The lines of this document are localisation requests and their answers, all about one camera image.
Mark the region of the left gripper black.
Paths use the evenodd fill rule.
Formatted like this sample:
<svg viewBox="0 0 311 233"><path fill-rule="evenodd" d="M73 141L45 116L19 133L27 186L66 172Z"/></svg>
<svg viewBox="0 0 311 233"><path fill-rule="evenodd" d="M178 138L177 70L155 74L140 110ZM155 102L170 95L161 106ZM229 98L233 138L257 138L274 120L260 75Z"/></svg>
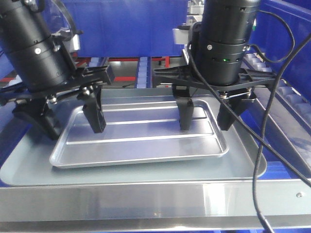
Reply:
<svg viewBox="0 0 311 233"><path fill-rule="evenodd" d="M84 102L83 113L94 133L102 133L106 121L102 111L101 85L110 85L115 79L111 66L79 67L75 74L64 83L43 91L30 91L23 82L0 89L0 105L15 102L13 115L27 121L41 130L51 140L57 140L63 130L54 111L48 106L49 97L63 93L64 98L79 94L78 100Z"/></svg>

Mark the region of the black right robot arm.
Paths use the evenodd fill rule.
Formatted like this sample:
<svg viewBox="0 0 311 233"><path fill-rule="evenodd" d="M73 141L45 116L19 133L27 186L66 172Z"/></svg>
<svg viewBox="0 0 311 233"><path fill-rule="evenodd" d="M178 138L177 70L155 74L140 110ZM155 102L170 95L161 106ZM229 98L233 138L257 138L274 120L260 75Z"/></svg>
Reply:
<svg viewBox="0 0 311 233"><path fill-rule="evenodd" d="M155 82L172 83L181 130L187 131L191 125L194 111L191 87L208 89L218 99L221 106L217 124L227 131L255 101L253 88L272 84L272 73L241 68L258 6L257 0L208 0L202 21L192 28L187 45L189 63L154 70ZM31 71L26 71L26 65L16 67L22 84L15 91L15 117L39 127L56 140L62 128L48 102L76 96L84 102L83 113L92 130L104 131L101 92L102 85L110 83L107 66L70 71L65 57L56 58L54 50L49 50L48 59L38 58L34 63L38 68Z"/></svg>

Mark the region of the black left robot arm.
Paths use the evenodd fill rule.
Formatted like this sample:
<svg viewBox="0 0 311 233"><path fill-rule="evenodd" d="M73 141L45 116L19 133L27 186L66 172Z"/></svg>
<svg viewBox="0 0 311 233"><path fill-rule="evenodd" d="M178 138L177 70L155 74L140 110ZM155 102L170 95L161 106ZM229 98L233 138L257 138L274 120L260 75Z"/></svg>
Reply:
<svg viewBox="0 0 311 233"><path fill-rule="evenodd" d="M13 115L57 139L62 127L49 103L75 96L83 101L83 113L92 130L101 133L105 126L101 93L111 84L109 66L77 67L65 42L80 31L76 29L64 4L55 1L70 26L51 33L42 16L42 0L3 0L0 3L0 46L21 82L0 90L0 103L15 103Z"/></svg>

